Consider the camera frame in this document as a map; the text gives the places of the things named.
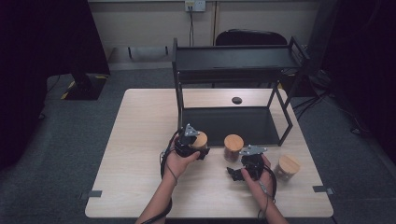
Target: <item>tabletop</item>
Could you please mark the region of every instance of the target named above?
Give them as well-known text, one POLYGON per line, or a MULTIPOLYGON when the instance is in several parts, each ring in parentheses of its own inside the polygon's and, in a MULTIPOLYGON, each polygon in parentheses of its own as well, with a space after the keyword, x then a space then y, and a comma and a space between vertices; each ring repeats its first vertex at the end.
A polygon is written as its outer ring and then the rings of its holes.
MULTIPOLYGON (((266 102, 267 89, 185 89, 185 106, 247 106, 266 102), (234 105, 232 98, 243 99, 234 105)), ((281 91, 282 98, 286 93, 281 91)), ((278 100, 271 105, 278 131, 287 122, 278 100)), ((265 155, 275 168, 281 155, 290 154, 301 164, 289 181, 278 180, 276 205, 285 217, 330 217, 332 205, 300 126, 288 107, 293 128, 281 147, 270 146, 265 155)), ((125 92, 92 190, 101 197, 90 198, 88 217, 139 217, 161 182, 160 154, 177 130, 177 99, 173 89, 133 89, 125 92)), ((259 206, 243 181, 234 182, 226 167, 238 169, 240 161, 228 162, 223 147, 211 148, 203 161, 192 163, 178 180, 173 208, 168 217, 255 218, 259 206)))

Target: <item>forearm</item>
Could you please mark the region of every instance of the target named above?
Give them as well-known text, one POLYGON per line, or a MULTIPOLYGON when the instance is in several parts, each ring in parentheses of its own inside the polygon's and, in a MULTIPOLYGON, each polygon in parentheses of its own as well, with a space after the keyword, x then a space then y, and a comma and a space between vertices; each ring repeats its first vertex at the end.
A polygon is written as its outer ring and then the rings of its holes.
MULTIPOLYGON (((142 223, 150 218, 153 218, 163 212, 168 206, 172 192, 175 188, 175 179, 170 175, 164 175, 163 180, 149 201, 143 213, 140 215, 136 223, 142 223)), ((155 223, 164 223, 165 217, 156 221, 155 223)))
POLYGON ((287 224, 289 223, 283 215, 280 213, 279 209, 277 209, 276 205, 274 202, 271 200, 268 201, 268 204, 260 204, 260 208, 262 211, 265 212, 265 217, 268 221, 269 224, 287 224))

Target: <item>black chair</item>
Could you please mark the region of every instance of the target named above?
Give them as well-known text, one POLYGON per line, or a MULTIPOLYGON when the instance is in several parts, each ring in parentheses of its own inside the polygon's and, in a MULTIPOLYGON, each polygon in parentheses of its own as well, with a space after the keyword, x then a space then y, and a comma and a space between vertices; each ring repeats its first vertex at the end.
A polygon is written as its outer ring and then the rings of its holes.
POLYGON ((216 46, 250 46, 250 45, 288 45, 283 35, 275 32, 232 29, 220 33, 216 37, 216 46))

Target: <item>black wire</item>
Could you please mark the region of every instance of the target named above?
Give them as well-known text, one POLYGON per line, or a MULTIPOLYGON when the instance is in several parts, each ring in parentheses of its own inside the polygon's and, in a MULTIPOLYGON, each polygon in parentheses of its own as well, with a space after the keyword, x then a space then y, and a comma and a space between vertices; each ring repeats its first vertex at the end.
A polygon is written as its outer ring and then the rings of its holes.
MULTIPOLYGON (((180 129, 177 130, 177 131, 172 135, 172 138, 169 140, 168 147, 166 148, 166 150, 165 150, 164 152, 161 153, 162 158, 163 158, 163 159, 161 160, 161 157, 160 157, 161 178, 163 178, 163 173, 164 173, 164 170, 165 170, 166 159, 168 158, 169 154, 170 154, 171 151, 172 151, 170 148, 171 148, 171 146, 172 146, 172 143, 173 143, 174 140, 175 140, 175 137, 176 137, 177 133, 179 133, 179 131, 180 131, 180 129)), ((157 216, 155 216, 155 217, 149 218, 148 220, 142 222, 142 224, 153 223, 153 222, 159 220, 160 218, 165 217, 165 216, 171 211, 171 209, 172 209, 172 198, 171 198, 171 200, 169 201, 168 206, 165 208, 165 210, 164 210, 163 212, 161 212, 159 215, 157 215, 157 216)))
POLYGON ((61 79, 61 75, 58 76, 58 79, 56 79, 55 83, 49 88, 49 90, 47 90, 47 93, 49 93, 50 91, 52 91, 52 89, 56 86, 56 84, 58 83, 59 79, 61 79))
POLYGON ((334 222, 334 224, 338 224, 337 220, 335 220, 335 217, 332 216, 332 221, 334 222))
MULTIPOLYGON (((275 174, 274 174, 274 172, 271 170, 271 168, 269 168, 267 165, 265 165, 264 164, 264 167, 263 167, 263 169, 265 170, 265 171, 267 171, 268 172, 268 174, 271 176, 271 178, 272 178, 272 181, 273 181, 273 192, 272 192, 272 198, 273 198, 273 200, 274 200, 274 202, 276 201, 275 200, 275 196, 276 196, 276 186, 277 186, 277 183, 276 183, 276 176, 275 176, 275 174)), ((266 206, 268 206, 268 197, 270 197, 270 195, 269 195, 269 193, 265 193, 266 194, 266 196, 267 196, 267 205, 266 206)), ((257 222, 258 223, 260 223, 261 221, 263 222, 263 223, 268 223, 267 222, 267 219, 265 218, 265 212, 266 211, 262 211, 261 209, 259 210, 259 213, 257 214, 257 222)))
POLYGON ((190 21, 191 21, 191 25, 190 25, 190 47, 191 47, 191 40, 192 40, 192 46, 194 46, 194 24, 192 22, 192 8, 189 7, 189 13, 190 13, 190 21))
MULTIPOLYGON (((321 96, 322 96, 322 94, 318 94, 317 93, 317 91, 315 90, 315 87, 314 87, 314 85, 312 84, 312 81, 311 81, 311 79, 308 79, 309 80, 309 84, 311 85, 311 88, 312 88, 312 90, 315 92, 315 94, 319 97, 319 98, 321 98, 321 96)), ((348 114, 350 117, 352 117, 353 119, 354 119, 354 121, 356 122, 356 124, 358 125, 358 128, 361 130, 361 131, 364 131, 364 132, 370 132, 369 130, 366 130, 366 129, 364 129, 364 128, 362 128, 361 127, 361 124, 359 123, 359 121, 358 121, 358 118, 352 113, 352 112, 349 112, 349 111, 347 111, 347 110, 345 110, 345 109, 343 109, 343 108, 341 108, 341 107, 339 107, 339 106, 336 106, 336 105, 333 105, 333 104, 331 104, 331 103, 329 103, 329 102, 327 102, 327 101, 325 101, 325 100, 323 100, 325 103, 327 103, 328 105, 330 105, 330 106, 332 106, 332 107, 334 107, 334 108, 336 108, 336 109, 338 109, 338 110, 341 110, 341 111, 343 111, 344 113, 346 113, 346 114, 348 114)))
MULTIPOLYGON (((215 5, 214 5, 214 8, 218 8, 218 2, 217 1, 215 1, 215 3, 214 3, 215 5)), ((214 17, 213 17, 214 19, 213 19, 213 24, 218 24, 217 23, 217 20, 218 20, 218 14, 217 14, 217 11, 215 10, 215 15, 214 15, 214 17)), ((215 46, 216 45, 216 26, 213 26, 213 41, 212 41, 212 45, 213 46, 215 46)))
POLYGON ((301 116, 303 115, 303 113, 304 113, 307 109, 314 107, 314 105, 317 105, 318 103, 320 103, 321 100, 322 100, 322 98, 316 97, 315 100, 314 100, 311 104, 309 104, 308 106, 306 106, 306 107, 304 108, 304 110, 303 110, 303 111, 300 113, 300 115, 298 116, 297 120, 300 120, 301 116))
POLYGON ((315 100, 316 98, 317 98, 317 97, 313 97, 313 98, 311 98, 311 99, 309 99, 309 100, 306 100, 306 101, 300 103, 299 105, 294 106, 294 107, 293 107, 293 110, 297 109, 297 108, 300 107, 300 106, 303 106, 303 105, 306 105, 306 104, 310 103, 311 101, 315 100))

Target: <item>cable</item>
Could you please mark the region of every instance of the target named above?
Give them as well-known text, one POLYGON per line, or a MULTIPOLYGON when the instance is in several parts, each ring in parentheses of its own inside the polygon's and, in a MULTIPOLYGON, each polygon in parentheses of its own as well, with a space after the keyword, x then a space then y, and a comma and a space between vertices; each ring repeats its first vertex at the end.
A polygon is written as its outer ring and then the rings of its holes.
POLYGON ((194 46, 194 24, 192 22, 192 7, 189 7, 189 13, 190 13, 190 21, 191 21, 191 25, 190 25, 190 47, 193 47, 194 46))
POLYGON ((171 170, 171 168, 169 167, 169 165, 168 165, 167 162, 165 163, 165 165, 166 165, 166 168, 168 168, 168 170, 171 172, 172 176, 174 177, 174 179, 175 179, 175 186, 176 186, 176 185, 177 185, 177 177, 176 177, 175 173, 173 173, 173 171, 171 170))
POLYGON ((259 213, 257 214, 257 219, 260 222, 261 220, 265 223, 267 223, 266 218, 265 218, 265 213, 267 212, 267 207, 268 207, 268 200, 269 198, 272 198, 274 200, 274 203, 276 202, 275 196, 276 196, 276 176, 274 172, 269 168, 268 166, 264 165, 263 169, 268 172, 268 174, 271 176, 272 181, 273 181, 273 195, 270 195, 267 188, 264 186, 264 184, 260 181, 259 179, 259 184, 262 187, 262 191, 264 194, 267 196, 266 198, 266 203, 265 203, 265 208, 262 211, 261 209, 259 210, 259 213))
POLYGON ((334 222, 334 224, 338 224, 337 220, 335 220, 335 217, 332 216, 332 221, 334 222))
MULTIPOLYGON (((312 90, 315 92, 315 94, 316 94, 319 98, 321 98, 321 95, 318 94, 318 92, 316 91, 314 85, 312 84, 311 79, 308 79, 308 80, 309 80, 309 84, 311 85, 312 90)), ((352 117, 352 118, 355 120, 355 122, 356 122, 356 124, 358 125, 358 128, 359 128, 360 130, 362 130, 362 131, 364 131, 364 132, 366 132, 366 133, 370 132, 369 130, 366 130, 366 129, 364 129, 364 128, 361 127, 361 125, 359 124, 358 119, 357 119, 356 116, 353 115, 351 112, 349 112, 349 111, 347 111, 347 110, 345 110, 345 109, 342 109, 342 108, 340 108, 339 106, 333 105, 333 104, 327 102, 327 101, 324 100, 324 99, 321 99, 321 100, 322 100, 324 103, 326 103, 327 105, 329 105, 329 106, 331 106, 331 107, 333 107, 333 108, 336 108, 336 109, 338 109, 338 110, 340 110, 340 111, 343 111, 344 113, 346 113, 346 114, 348 114, 350 117, 352 117)))
MULTIPOLYGON (((214 8, 218 8, 218 1, 215 1, 214 4, 215 4, 214 8)), ((215 14, 213 16, 213 24, 218 24, 217 23, 217 20, 218 20, 218 13, 217 12, 218 11, 215 9, 215 14)), ((212 36, 212 38, 213 38, 212 45, 215 46, 216 45, 216 26, 213 26, 213 36, 212 36)))
POLYGON ((298 108, 298 107, 300 107, 300 106, 302 106, 302 105, 306 105, 306 104, 310 103, 308 106, 306 106, 306 107, 303 109, 302 112, 300 112, 300 115, 297 117, 297 120, 300 120, 300 117, 303 115, 303 113, 304 113, 307 109, 312 108, 312 107, 314 107, 315 105, 317 105, 318 103, 320 103, 320 102, 323 100, 323 96, 324 96, 324 95, 328 95, 329 93, 330 93, 329 91, 325 91, 325 92, 323 92, 322 94, 320 94, 320 95, 318 95, 318 96, 316 96, 316 97, 314 97, 314 98, 311 98, 311 99, 309 99, 309 100, 307 100, 307 101, 304 101, 304 102, 300 103, 299 105, 295 106, 295 107, 293 108, 293 110, 295 110, 296 108, 298 108))
MULTIPOLYGON (((176 135, 177 135, 177 133, 178 133, 179 131, 180 131, 180 130, 177 130, 177 131, 172 135, 172 138, 169 140, 168 147, 160 154, 161 178, 163 178, 163 173, 164 173, 164 170, 165 170, 165 165, 167 166, 167 164, 166 164, 166 159, 168 158, 169 154, 173 151, 173 149, 171 149, 172 143, 174 142, 175 137, 176 137, 176 135)), ((173 174, 172 171, 171 171, 171 173, 172 173, 172 175, 174 176, 174 178, 175 178, 175 180, 176 180, 176 183, 177 183, 176 176, 173 174)), ((157 221, 158 219, 160 219, 160 218, 165 217, 166 215, 168 215, 168 213, 171 211, 171 209, 172 209, 172 198, 171 198, 171 200, 169 201, 168 206, 165 208, 165 210, 164 210, 163 212, 161 212, 159 215, 157 215, 157 216, 155 216, 155 217, 152 217, 152 218, 150 218, 150 219, 148 219, 148 220, 142 222, 142 224, 154 223, 154 222, 157 221)))

